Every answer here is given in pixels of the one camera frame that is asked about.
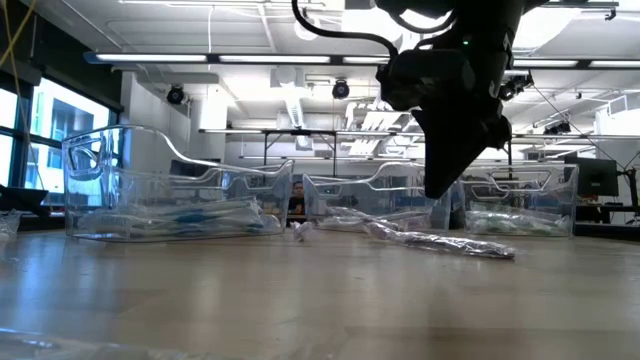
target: computer monitor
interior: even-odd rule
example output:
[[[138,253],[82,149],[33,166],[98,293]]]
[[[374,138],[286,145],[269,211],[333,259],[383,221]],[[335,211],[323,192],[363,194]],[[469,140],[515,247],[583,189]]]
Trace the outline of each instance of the computer monitor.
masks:
[[[565,157],[578,165],[578,195],[618,196],[618,169],[614,160]]]

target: crumpled plastic wrap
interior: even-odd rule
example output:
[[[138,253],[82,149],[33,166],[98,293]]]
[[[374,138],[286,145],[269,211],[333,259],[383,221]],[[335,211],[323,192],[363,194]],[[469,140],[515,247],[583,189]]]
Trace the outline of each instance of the crumpled plastic wrap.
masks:
[[[315,226],[317,229],[361,232],[362,226],[370,222],[393,230],[429,227],[429,213],[422,211],[373,216],[351,208],[332,206],[327,207],[327,213],[330,216],[319,220]]]
[[[465,213],[465,230],[472,234],[569,236],[571,217],[510,206],[476,203]]]
[[[20,227],[20,216],[22,214],[19,211],[11,210],[10,212],[0,212],[0,241],[10,240],[16,236],[18,228]]]
[[[347,335],[342,329],[322,342],[310,342],[275,356],[227,357],[214,353],[185,353],[119,344],[100,344],[52,338],[0,329],[0,359],[3,360],[318,360],[339,354]]]
[[[513,259],[515,257],[514,249],[494,242],[429,235],[419,232],[400,232],[374,222],[366,223],[364,230],[378,240],[391,241],[410,248],[495,259]]]
[[[78,220],[78,228],[96,234],[192,237],[273,234],[280,220],[263,214],[255,197],[183,206],[130,206],[98,209]]]
[[[291,228],[293,228],[293,240],[303,242],[305,237],[309,236],[313,231],[313,223],[307,221],[304,224],[300,224],[294,221],[291,223]]]

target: yellow cable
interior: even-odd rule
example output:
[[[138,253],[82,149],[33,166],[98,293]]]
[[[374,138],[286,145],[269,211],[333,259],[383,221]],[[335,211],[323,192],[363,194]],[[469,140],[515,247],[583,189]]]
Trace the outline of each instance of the yellow cable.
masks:
[[[7,2],[4,1],[4,13],[7,15],[5,16],[5,19],[9,17],[9,15],[7,14],[8,12],[7,6],[8,6]],[[31,1],[31,5],[29,5],[29,10],[27,11],[27,15],[25,15],[24,19],[22,20],[22,23],[18,27],[18,31],[16,31],[16,36],[14,36],[13,39],[11,39],[11,35],[9,35],[9,33],[7,32],[7,35],[9,36],[9,39],[10,39],[9,47],[7,47],[7,51],[5,51],[4,54],[2,54],[2,57],[0,58],[0,68],[2,68],[2,65],[4,65],[5,60],[7,60],[7,56],[9,56],[9,54],[13,51],[13,47],[18,42],[18,39],[20,39],[22,30],[24,30],[25,25],[27,25],[27,22],[29,21],[31,14],[33,13],[33,9],[35,9],[35,6],[36,6],[36,0]]]
[[[42,190],[44,190],[44,182],[42,181],[42,176],[40,176],[40,170],[38,169],[38,161],[36,159],[35,151],[33,150],[33,144],[31,143],[31,131],[29,129],[29,124],[27,123],[27,116],[26,116],[27,112],[24,110],[24,104],[22,103],[22,95],[20,94],[20,81],[18,79],[18,68],[16,66],[16,59],[15,59],[15,56],[13,55],[13,49],[11,45],[12,43],[15,43],[14,42],[15,38],[12,39],[11,37],[11,26],[9,25],[9,12],[7,11],[7,0],[3,0],[2,2],[5,8],[4,23],[7,31],[7,40],[9,41],[7,54],[9,55],[9,59],[11,62],[11,71],[13,71],[13,81],[16,87],[16,94],[18,95],[18,110],[20,111],[20,119],[22,120],[22,127],[24,131],[24,141],[27,143],[27,146],[29,147],[29,155],[31,155],[31,159],[33,160],[33,163],[35,165],[36,176],[40,180],[40,186],[42,187]],[[32,7],[35,4],[35,2],[36,0],[33,0],[33,2],[31,3]],[[49,203],[49,211],[53,212],[53,204],[51,204],[51,197],[49,195],[49,192],[47,192],[47,202]]]

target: security camera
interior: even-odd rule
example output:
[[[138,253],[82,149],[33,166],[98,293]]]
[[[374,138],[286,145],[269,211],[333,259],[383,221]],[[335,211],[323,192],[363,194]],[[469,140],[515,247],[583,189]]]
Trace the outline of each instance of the security camera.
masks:
[[[171,85],[171,90],[167,93],[167,101],[169,104],[182,105],[187,101],[182,85]]]
[[[343,100],[349,97],[349,85],[347,85],[347,80],[338,79],[336,80],[336,84],[333,85],[333,91],[331,91],[334,99]]]

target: wooden table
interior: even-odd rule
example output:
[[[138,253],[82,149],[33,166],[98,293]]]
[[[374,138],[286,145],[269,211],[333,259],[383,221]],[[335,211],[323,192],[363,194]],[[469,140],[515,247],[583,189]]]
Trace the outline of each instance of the wooden table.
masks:
[[[130,245],[22,235],[0,250],[0,328],[260,358],[640,354],[638,245],[503,242],[516,261],[337,232]]]

